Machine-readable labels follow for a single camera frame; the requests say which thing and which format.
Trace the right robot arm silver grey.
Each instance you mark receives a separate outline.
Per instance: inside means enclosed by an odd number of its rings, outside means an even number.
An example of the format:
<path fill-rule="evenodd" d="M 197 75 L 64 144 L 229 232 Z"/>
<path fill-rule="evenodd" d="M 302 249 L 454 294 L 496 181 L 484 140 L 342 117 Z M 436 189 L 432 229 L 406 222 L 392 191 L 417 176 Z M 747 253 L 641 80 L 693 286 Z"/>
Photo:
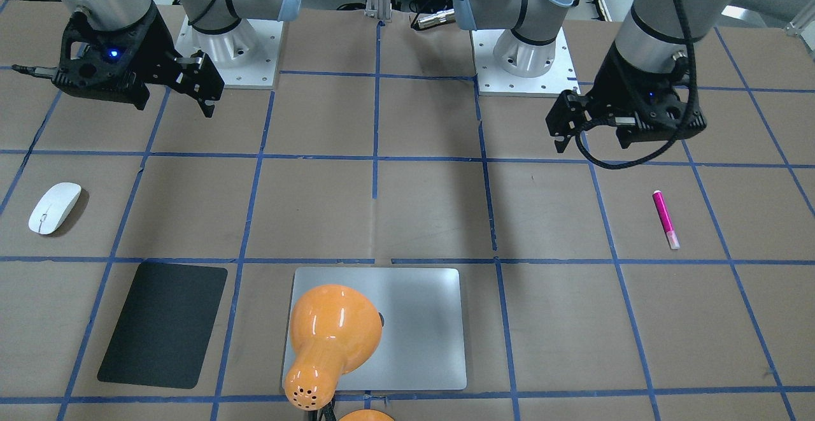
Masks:
<path fill-rule="evenodd" d="M 211 117 L 224 89 L 273 89 L 283 24 L 302 0 L 61 0 L 70 18 L 55 67 L 14 65 L 67 95 L 143 110 L 149 85 Z"/>

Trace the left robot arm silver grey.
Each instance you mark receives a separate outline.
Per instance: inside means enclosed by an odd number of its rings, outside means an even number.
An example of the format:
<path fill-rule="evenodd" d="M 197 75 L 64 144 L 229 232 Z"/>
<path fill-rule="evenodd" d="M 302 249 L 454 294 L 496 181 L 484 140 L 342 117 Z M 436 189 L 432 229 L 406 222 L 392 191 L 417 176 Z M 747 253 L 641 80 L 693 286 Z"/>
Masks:
<path fill-rule="evenodd" d="M 500 30 L 500 67 L 535 78 L 554 62 L 575 0 L 452 0 L 463 30 Z M 634 0 L 587 95 L 565 89 L 545 118 L 558 153 L 583 132 L 614 127 L 621 148 L 689 139 L 707 127 L 698 103 L 695 45 L 731 0 Z"/>

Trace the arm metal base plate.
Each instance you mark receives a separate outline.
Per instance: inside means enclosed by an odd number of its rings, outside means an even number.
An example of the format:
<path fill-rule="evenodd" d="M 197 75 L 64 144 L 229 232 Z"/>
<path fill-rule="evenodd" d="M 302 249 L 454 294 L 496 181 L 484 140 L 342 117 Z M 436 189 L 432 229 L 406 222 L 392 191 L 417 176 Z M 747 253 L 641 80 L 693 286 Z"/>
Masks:
<path fill-rule="evenodd" d="M 235 29 L 220 34 L 196 31 L 181 25 L 175 47 L 183 55 L 198 50 L 212 59 L 227 89 L 273 89 L 278 74 L 283 27 L 285 22 L 241 21 Z"/>
<path fill-rule="evenodd" d="M 507 67 L 518 63 L 507 57 L 499 61 L 495 46 L 500 41 L 502 30 L 472 31 L 472 57 L 477 70 L 479 91 L 487 96 L 550 97 L 554 98 L 563 90 L 580 93 L 578 78 L 574 72 L 571 53 L 564 29 L 560 29 L 553 47 L 554 58 L 541 61 L 548 65 L 541 76 L 517 76 L 507 72 Z"/>

